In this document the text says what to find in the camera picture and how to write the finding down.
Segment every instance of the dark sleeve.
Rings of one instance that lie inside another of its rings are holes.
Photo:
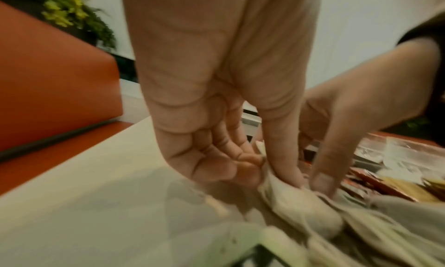
[[[436,74],[434,90],[425,110],[425,116],[431,122],[432,139],[437,144],[445,146],[445,12],[408,31],[398,44],[420,37],[433,39],[440,48],[440,67]]]

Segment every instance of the wrinkled skin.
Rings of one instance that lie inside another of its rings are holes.
[[[261,181],[242,129],[262,118],[277,176],[297,168],[299,110],[319,0],[124,0],[139,80],[169,165],[198,182]]]
[[[368,133],[421,114],[432,93],[440,51],[415,39],[305,92],[299,147],[322,141],[310,185],[332,196]],[[261,140],[261,133],[252,140]]]

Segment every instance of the table surface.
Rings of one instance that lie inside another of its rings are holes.
[[[246,196],[169,168],[147,118],[3,195],[0,265],[185,266],[236,222],[290,231]]]

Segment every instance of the white table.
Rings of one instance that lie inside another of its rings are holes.
[[[0,197],[0,266],[185,266],[245,220],[288,228],[252,192],[184,180],[147,118]]]

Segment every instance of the potted plant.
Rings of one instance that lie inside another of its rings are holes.
[[[1,0],[21,11],[80,38],[92,45],[97,41],[111,51],[116,48],[113,31],[97,15],[100,9],[86,0]]]

